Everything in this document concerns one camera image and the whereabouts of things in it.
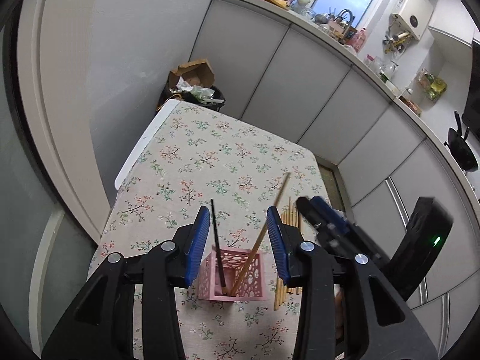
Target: chopstick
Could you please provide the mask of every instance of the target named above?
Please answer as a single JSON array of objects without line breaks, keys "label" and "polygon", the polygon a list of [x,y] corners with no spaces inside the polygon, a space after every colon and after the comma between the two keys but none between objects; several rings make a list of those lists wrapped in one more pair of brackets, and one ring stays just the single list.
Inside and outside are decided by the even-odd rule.
[{"label": "chopstick", "polygon": [[[280,214],[280,218],[282,223],[285,225],[295,226],[298,230],[302,231],[302,217],[297,210],[297,207],[292,204],[292,200],[289,197],[289,207],[287,210],[283,211]],[[283,285],[282,279],[280,279],[277,275],[277,285],[275,286],[275,300],[274,300],[274,310],[278,310],[278,308],[285,303],[287,294],[294,294],[300,295],[302,293],[301,287],[296,288],[287,288],[287,286]]]},{"label": "chopstick", "polygon": [[[283,191],[285,190],[285,187],[287,186],[287,183],[290,178],[290,172],[287,172],[285,174],[285,177],[283,178],[282,186],[280,187],[280,190],[277,193],[277,196],[275,197],[275,201],[273,205],[276,207],[280,203],[280,199],[282,198]],[[260,244],[263,241],[263,237],[265,236],[265,233],[267,232],[267,222],[263,224],[263,228],[260,231],[260,234],[258,235],[258,238],[255,242],[255,245],[251,248],[250,254],[248,255],[247,261],[243,264],[243,267],[238,274],[237,280],[235,280],[235,283],[232,287],[232,289],[229,292],[230,296],[235,296],[235,293],[237,292],[238,288],[240,287],[240,283],[243,281],[248,268],[250,267],[251,262],[254,260],[255,255],[258,252],[258,248],[260,247]]]},{"label": "chopstick", "polygon": [[215,237],[215,252],[217,254],[217,265],[218,265],[218,274],[220,276],[220,286],[222,287],[222,294],[227,295],[229,291],[225,283],[225,273],[223,271],[222,253],[220,252],[220,241],[218,239],[217,219],[215,218],[215,207],[213,205],[213,199],[210,200],[210,204],[212,204],[213,233]]}]

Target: table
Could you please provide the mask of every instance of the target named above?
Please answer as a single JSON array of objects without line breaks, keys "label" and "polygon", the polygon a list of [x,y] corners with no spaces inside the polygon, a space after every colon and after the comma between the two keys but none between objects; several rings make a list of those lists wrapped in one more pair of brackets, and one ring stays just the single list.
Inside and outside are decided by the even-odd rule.
[{"label": "table", "polygon": [[[289,197],[320,195],[328,201],[314,155],[283,138],[218,112],[179,102],[138,156],[118,195],[90,264],[91,274],[114,251],[147,253],[193,222],[199,207],[215,201],[222,246],[249,249],[273,204],[284,174],[291,178],[278,206]],[[313,229],[304,223],[304,238]],[[211,251],[210,229],[205,257]],[[276,266],[268,236],[265,254],[268,300],[213,302],[198,299],[197,283],[176,288],[178,322],[189,360],[291,359],[301,295],[273,310]],[[142,287],[136,286],[133,348],[142,354]]]}]

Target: black chopstick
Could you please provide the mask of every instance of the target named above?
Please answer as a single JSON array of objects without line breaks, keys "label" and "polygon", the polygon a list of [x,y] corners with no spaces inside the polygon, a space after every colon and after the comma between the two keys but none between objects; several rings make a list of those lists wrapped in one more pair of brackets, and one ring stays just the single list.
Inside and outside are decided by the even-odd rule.
[{"label": "black chopstick", "polygon": [[210,200],[212,204],[212,219],[213,219],[213,233],[215,237],[215,250],[217,252],[218,273],[220,275],[220,285],[222,286],[222,294],[227,295],[227,285],[225,283],[225,274],[223,271],[222,254],[220,252],[220,241],[218,240],[217,219],[215,218],[215,208],[213,206],[213,199]]}]

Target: frying pan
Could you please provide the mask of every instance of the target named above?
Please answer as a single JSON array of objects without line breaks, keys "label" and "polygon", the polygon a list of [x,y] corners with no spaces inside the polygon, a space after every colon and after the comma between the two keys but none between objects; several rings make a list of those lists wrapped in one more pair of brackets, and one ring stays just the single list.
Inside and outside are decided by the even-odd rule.
[{"label": "frying pan", "polygon": [[450,149],[455,161],[465,172],[474,172],[479,168],[477,160],[473,155],[468,143],[466,142],[469,136],[470,129],[465,130],[465,135],[462,137],[462,123],[460,122],[460,115],[457,111],[454,112],[455,120],[457,121],[457,131],[453,128],[448,129],[448,143],[444,145]]}]

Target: cardboard box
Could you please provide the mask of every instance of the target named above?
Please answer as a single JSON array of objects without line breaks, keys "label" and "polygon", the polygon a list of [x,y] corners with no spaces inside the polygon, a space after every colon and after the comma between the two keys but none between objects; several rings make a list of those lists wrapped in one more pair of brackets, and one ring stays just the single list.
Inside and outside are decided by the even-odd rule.
[{"label": "cardboard box", "polygon": [[169,73],[169,88],[176,89],[179,78],[183,77],[191,86],[198,85],[203,88],[210,88],[215,82],[215,74],[206,59],[180,64]]}]

